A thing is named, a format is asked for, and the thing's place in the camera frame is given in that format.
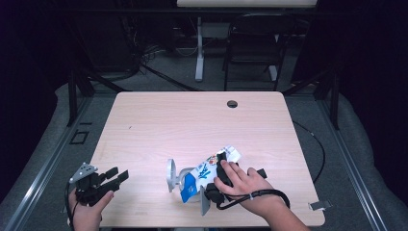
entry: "snack bag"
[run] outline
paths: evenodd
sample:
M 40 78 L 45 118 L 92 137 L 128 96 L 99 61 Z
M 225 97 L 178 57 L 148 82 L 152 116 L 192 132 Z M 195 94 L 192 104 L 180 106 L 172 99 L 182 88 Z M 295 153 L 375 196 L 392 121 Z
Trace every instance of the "snack bag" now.
M 217 154 L 222 152 L 225 152 L 228 162 L 237 162 L 241 157 L 237 149 L 228 145 L 187 173 L 184 177 L 183 190 L 180 192 L 183 203 L 186 203 L 190 197 L 199 193 L 200 186 L 205 188 L 209 183 L 214 183 L 214 178 L 217 176 Z

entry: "black strap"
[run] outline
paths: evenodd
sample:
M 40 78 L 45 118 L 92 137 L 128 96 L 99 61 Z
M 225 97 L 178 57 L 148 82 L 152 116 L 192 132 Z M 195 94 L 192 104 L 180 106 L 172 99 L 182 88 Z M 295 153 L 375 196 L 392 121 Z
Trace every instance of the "black strap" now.
M 254 197 L 265 195 L 265 194 L 279 195 L 283 199 L 283 201 L 285 202 L 286 206 L 289 209 L 291 208 L 291 202 L 289 201 L 288 197 L 283 192 L 278 191 L 278 190 L 260 190 L 260 191 L 255 191 L 253 193 L 245 194 L 245 195 L 229 195 L 229 194 L 226 194 L 226 196 L 229 196 L 229 197 L 231 197 L 231 196 L 242 196 L 242 198 L 240 198 L 238 200 L 235 200 L 234 202 L 231 202 L 231 203 L 229 203 L 229 204 L 227 204 L 225 206 L 221 206 L 221 203 L 218 203 L 217 208 L 220 209 L 220 210 L 225 210 L 225 209 L 231 208 L 232 206 L 234 206 L 236 204 L 239 204 L 239 203 L 241 203 L 243 201 L 246 201 L 247 199 L 252 200 Z

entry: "chair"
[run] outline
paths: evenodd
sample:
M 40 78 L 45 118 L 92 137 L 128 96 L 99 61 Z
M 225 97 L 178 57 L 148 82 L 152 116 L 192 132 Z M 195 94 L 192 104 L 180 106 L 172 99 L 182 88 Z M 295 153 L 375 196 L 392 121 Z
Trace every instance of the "chair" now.
M 275 65 L 277 76 L 273 90 L 276 90 L 295 22 L 294 17 L 282 14 L 246 13 L 235 18 L 229 27 L 222 68 L 225 71 L 224 90 L 229 82 L 229 64 L 264 65 L 264 71 Z

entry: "human hand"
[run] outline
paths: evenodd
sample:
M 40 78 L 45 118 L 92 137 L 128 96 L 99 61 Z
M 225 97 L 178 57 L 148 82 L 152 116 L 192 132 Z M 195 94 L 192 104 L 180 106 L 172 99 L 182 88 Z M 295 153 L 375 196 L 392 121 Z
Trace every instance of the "human hand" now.
M 69 207 L 73 215 L 75 231 L 97 231 L 102 220 L 102 211 L 114 198 L 114 192 L 107 192 L 95 205 L 89 207 L 79 203 L 76 199 L 75 189 L 69 195 Z
M 222 168 L 231 180 L 234 187 L 225 185 L 218 177 L 214 179 L 216 187 L 232 199 L 240 199 L 243 195 L 248 195 L 259 190 L 273 190 L 273 186 L 265 180 L 253 167 L 244 172 L 237 164 L 221 161 Z M 276 195 L 262 195 L 254 197 L 253 200 L 246 200 L 241 205 L 262 218 L 266 218 L 273 206 L 273 203 L 283 204 L 282 199 Z

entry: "dark background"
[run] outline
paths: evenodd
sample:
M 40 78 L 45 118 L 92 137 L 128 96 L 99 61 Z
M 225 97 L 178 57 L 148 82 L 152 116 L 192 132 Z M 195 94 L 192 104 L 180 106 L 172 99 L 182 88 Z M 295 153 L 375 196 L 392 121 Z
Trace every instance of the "dark background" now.
M 139 4 L 140 7 L 170 8 L 175 1 L 155 1 L 157 6 L 151 2 L 139 1 Z M 318 11 L 353 11 L 368 2 L 378 3 L 321 0 Z M 113 1 L 98 3 L 101 8 L 118 7 Z M 64 1 L 0 3 L 0 172 L 5 179 L 0 187 L 0 200 L 13 186 L 36 148 L 56 108 L 54 91 L 67 82 L 73 66 L 80 64 L 100 71 L 118 72 L 138 69 L 135 57 L 143 49 L 143 41 L 139 41 L 140 50 L 132 48 L 118 17 L 62 19 L 43 10 L 56 4 L 67 6 Z M 98 7 L 90 1 L 70 4 Z M 408 205 L 408 187 L 403 180 L 408 177 L 408 20 L 404 18 L 407 11 L 405 1 L 389 0 L 364 18 L 314 20 L 293 80 L 310 78 L 327 68 L 336 61 L 344 43 L 349 38 L 356 38 L 338 72 L 340 91 L 353 105 L 369 135 L 375 165 L 386 184 Z M 80 26 L 67 27 L 64 20 L 74 25 L 80 22 Z M 142 18 L 138 29 L 149 39 L 156 39 L 171 49 L 171 26 L 176 22 L 183 24 L 180 18 L 167 21 L 159 17 Z M 102 24 L 111 26 L 101 28 Z M 364 25 L 364 28 L 353 30 L 356 25 Z M 127 29 L 134 31 L 136 28 L 130 25 Z

